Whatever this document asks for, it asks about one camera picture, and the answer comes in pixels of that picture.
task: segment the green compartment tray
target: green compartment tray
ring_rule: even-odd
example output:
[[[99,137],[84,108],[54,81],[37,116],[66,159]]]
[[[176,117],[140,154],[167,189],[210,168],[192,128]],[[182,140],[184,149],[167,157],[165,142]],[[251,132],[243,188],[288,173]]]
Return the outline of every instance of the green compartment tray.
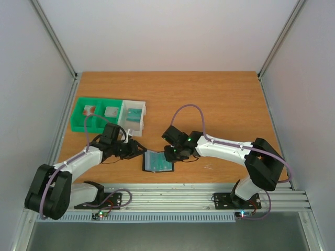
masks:
[[[117,124],[121,108],[122,108],[122,100],[118,99],[104,99],[104,98],[79,98],[77,104],[72,113],[71,117],[71,130],[74,132],[84,132],[84,120],[86,118],[83,115],[84,107],[95,106],[95,114],[100,115],[101,117],[106,118],[109,122]],[[105,110],[107,106],[118,107],[118,115],[116,118],[107,118],[105,117]],[[106,125],[106,121],[97,118],[90,117],[87,119],[86,127],[87,131],[91,133],[102,133],[104,127]]]

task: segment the wooden table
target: wooden table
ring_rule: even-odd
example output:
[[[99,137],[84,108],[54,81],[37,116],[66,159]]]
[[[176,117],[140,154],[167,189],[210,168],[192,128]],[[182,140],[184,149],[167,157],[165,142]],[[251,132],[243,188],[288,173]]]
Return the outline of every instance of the wooden table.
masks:
[[[147,149],[162,151],[167,143],[161,136],[170,125],[173,114],[180,106],[193,103],[204,112],[208,134],[234,141],[264,138],[278,150],[255,72],[85,72],[76,100],[78,97],[146,101],[143,136],[136,140]],[[198,110],[183,109],[174,126],[186,133],[201,131]],[[84,133],[72,132],[69,123],[59,161],[81,151],[85,143]],[[115,160],[117,158],[111,157],[106,162]],[[212,157],[202,157],[193,163],[176,163],[175,172],[148,173],[142,171],[140,156],[95,166],[76,182],[236,182],[246,174],[242,166]]]

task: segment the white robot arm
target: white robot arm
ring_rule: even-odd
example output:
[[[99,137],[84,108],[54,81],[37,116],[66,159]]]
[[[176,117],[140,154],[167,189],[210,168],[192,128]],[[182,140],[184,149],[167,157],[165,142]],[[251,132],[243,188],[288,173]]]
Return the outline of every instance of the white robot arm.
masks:
[[[119,132],[120,126],[108,123],[103,134],[78,154],[54,166],[40,166],[26,196],[25,207],[40,213],[42,209],[45,216],[57,220],[64,215],[68,207],[92,201],[99,204],[104,194],[100,184],[91,181],[75,185],[72,183],[84,172],[112,155],[119,156],[120,159],[130,159],[142,155],[147,150],[128,137],[126,142],[117,140]],[[245,202],[260,190],[273,191],[283,169],[283,164],[279,161],[242,148],[259,147],[278,155],[263,139],[256,139],[255,142],[234,142],[207,136],[211,139],[209,141],[202,132],[193,131],[187,135],[172,125],[162,137],[170,144],[164,148],[168,162],[183,161],[191,155],[210,156],[246,167],[248,176],[236,183],[230,195],[231,203],[237,209],[242,208]]]
[[[258,148],[280,157],[264,139],[235,142],[209,135],[205,137],[202,132],[197,131],[187,135],[172,125],[162,137],[170,143],[164,148],[165,158],[169,162],[183,161],[194,155],[221,158],[244,166],[249,174],[237,181],[230,194],[231,203],[236,208],[242,208],[246,201],[261,190],[275,190],[284,167],[280,161],[268,155],[244,149]]]

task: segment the wire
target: wire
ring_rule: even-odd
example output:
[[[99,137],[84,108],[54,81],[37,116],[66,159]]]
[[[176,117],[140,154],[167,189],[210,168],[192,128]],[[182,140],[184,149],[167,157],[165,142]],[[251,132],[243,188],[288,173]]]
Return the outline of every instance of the wire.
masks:
[[[45,201],[46,201],[46,197],[47,197],[48,190],[49,190],[51,184],[53,183],[54,178],[55,178],[56,175],[57,175],[63,168],[65,168],[67,165],[69,165],[70,163],[72,163],[72,162],[74,162],[75,160],[79,159],[80,157],[84,156],[84,155],[88,152],[88,149],[90,148],[90,139],[89,139],[89,136],[88,136],[88,131],[87,131],[86,123],[87,123],[87,119],[88,119],[89,117],[93,117],[93,116],[98,117],[98,118],[101,118],[102,120],[105,120],[107,123],[110,123],[110,122],[109,122],[107,119],[105,119],[104,117],[101,117],[101,116],[96,115],[96,114],[91,114],[91,115],[86,116],[86,118],[84,119],[84,131],[85,131],[85,136],[86,136],[86,149],[83,150],[83,151],[81,151],[81,152],[78,153],[77,155],[73,156],[71,159],[69,159],[69,160],[68,160],[67,162],[65,162],[64,164],[62,164],[62,165],[61,165],[58,169],[56,169],[56,170],[53,172],[53,174],[50,176],[50,178],[49,178],[49,180],[48,180],[48,182],[47,182],[47,184],[46,184],[46,187],[45,187],[45,189],[44,189],[44,191],[43,191],[42,198],[41,198],[41,202],[40,202],[40,206],[39,206],[39,215],[40,215],[40,218],[41,218],[42,220],[45,220],[45,219],[47,218],[47,217],[45,217],[45,216],[43,215],[43,207],[44,207],[44,203],[45,203]],[[122,131],[122,133],[124,134],[125,139],[126,139],[127,135],[126,135],[125,130],[124,130],[122,127],[120,127],[120,129],[121,129],[121,131]]]
[[[94,139],[92,139],[92,141],[97,141],[98,139],[100,139],[101,134],[98,134]]]
[[[104,208],[101,208],[101,209],[98,211],[98,215],[99,215],[100,217],[102,217],[102,215],[101,215],[100,213],[101,213],[103,210],[105,210],[105,209],[109,209],[109,211],[107,212],[107,215],[105,216],[105,217],[107,217],[107,216],[109,215],[109,213],[111,212],[113,206],[114,206],[113,202],[111,202],[110,200],[107,200],[107,202],[110,203],[110,207],[104,207]]]
[[[109,211],[108,211],[108,213],[110,213],[110,212],[111,212],[111,209],[112,209],[113,206],[114,206],[114,204],[113,204],[113,202],[111,202],[110,200],[107,200],[107,202],[110,203],[110,208],[109,208]]]
[[[196,159],[195,159],[195,160],[193,160],[193,161],[184,161],[184,160],[182,160],[182,162],[189,163],[189,162],[196,162],[197,160],[199,160],[199,158],[198,158],[198,157],[196,157],[196,156],[194,156],[194,155],[193,155],[193,157],[195,157],[195,158],[196,158]]]
[[[88,148],[90,147],[90,137],[88,136],[87,126],[86,126],[87,120],[90,117],[98,117],[98,118],[106,121],[107,123],[110,123],[106,118],[104,118],[104,117],[102,117],[100,115],[97,115],[97,114],[91,114],[91,115],[86,116],[86,118],[84,119],[84,132],[85,132],[85,136],[86,136],[86,151],[88,151]],[[125,130],[122,127],[120,127],[120,130],[121,130],[121,132],[125,136],[125,139],[122,140],[122,142],[124,142],[126,140],[126,138],[127,138],[127,134],[126,134]]]
[[[255,213],[257,212],[256,204],[255,204],[252,200],[249,200],[249,202],[250,202],[250,203],[253,205],[253,207],[254,207],[254,210],[253,210],[253,212],[252,212],[251,215],[255,215]]]
[[[110,194],[103,200],[103,202],[101,202],[99,205],[94,205],[94,204],[89,204],[89,203],[84,203],[84,204],[82,204],[82,205],[85,205],[85,206],[88,206],[88,207],[91,207],[91,208],[98,208],[98,207],[100,207],[102,204],[104,204],[104,203],[108,200],[108,198],[109,198],[110,196],[112,196],[112,195],[115,194],[116,192],[121,192],[121,191],[124,191],[124,192],[126,192],[126,193],[129,194],[129,200],[128,200],[125,204],[122,204],[122,205],[119,205],[119,206],[113,206],[113,208],[115,209],[115,208],[122,208],[122,207],[125,207],[125,206],[129,205],[129,204],[131,203],[131,201],[132,201],[132,194],[131,194],[131,192],[130,192],[128,189],[126,189],[126,188],[120,188],[120,189],[117,189],[117,190],[115,190],[114,192],[110,193]]]
[[[268,199],[269,199],[269,209],[266,212],[265,215],[258,217],[258,218],[251,218],[251,217],[236,217],[237,219],[244,219],[244,220],[251,220],[251,221],[256,221],[256,220],[264,220],[266,217],[269,216],[270,212],[271,212],[271,208],[272,208],[272,203],[271,203],[271,198],[270,195],[267,191],[264,190],[264,192],[266,193]]]
[[[254,147],[242,146],[242,145],[239,145],[239,144],[234,144],[234,143],[229,143],[229,142],[223,142],[223,141],[217,141],[217,140],[214,140],[214,138],[210,139],[208,137],[208,135],[206,134],[205,117],[204,117],[203,111],[200,109],[200,107],[198,107],[195,104],[187,104],[187,105],[183,105],[182,107],[180,107],[175,112],[175,114],[172,117],[172,120],[171,120],[171,123],[170,123],[171,126],[172,126],[173,121],[174,121],[175,117],[177,116],[178,112],[180,112],[180,110],[182,110],[183,108],[185,108],[187,106],[195,107],[200,112],[201,120],[202,120],[202,125],[203,125],[203,133],[204,133],[204,137],[205,137],[206,140],[211,141],[211,142],[216,143],[216,144],[220,144],[220,145],[226,145],[226,146],[230,146],[230,147],[236,147],[236,148],[239,148],[239,149],[242,148],[242,149],[251,150],[251,151],[254,151],[254,152],[258,152],[258,153],[261,153],[261,154],[268,155],[268,156],[270,156],[270,157],[272,157],[272,158],[280,161],[286,167],[286,169],[288,170],[288,173],[287,173],[288,179],[280,180],[280,181],[278,181],[278,183],[285,183],[285,182],[291,181],[293,171],[292,171],[291,167],[289,166],[289,164],[287,162],[285,162],[281,157],[278,157],[277,155],[275,155],[273,153],[269,153],[267,151],[264,151],[264,150],[261,150],[261,149],[257,149],[257,148],[254,148]]]
[[[118,162],[118,161],[120,161],[121,159],[118,159],[117,161],[114,161],[114,162],[108,162],[108,163],[101,163],[101,164],[104,164],[104,165],[106,165],[106,164],[114,164],[114,163],[116,163],[116,162]]]

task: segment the white box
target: white box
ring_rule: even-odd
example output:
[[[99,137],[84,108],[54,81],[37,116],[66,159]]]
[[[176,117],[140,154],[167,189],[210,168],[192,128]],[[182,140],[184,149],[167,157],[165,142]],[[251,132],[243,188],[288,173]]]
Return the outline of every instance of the white box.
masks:
[[[129,108],[142,109],[140,122],[127,121]],[[146,102],[123,100],[118,125],[125,130],[131,129],[130,134],[133,136],[142,136],[142,130],[144,128],[143,117],[146,115],[146,112]]]

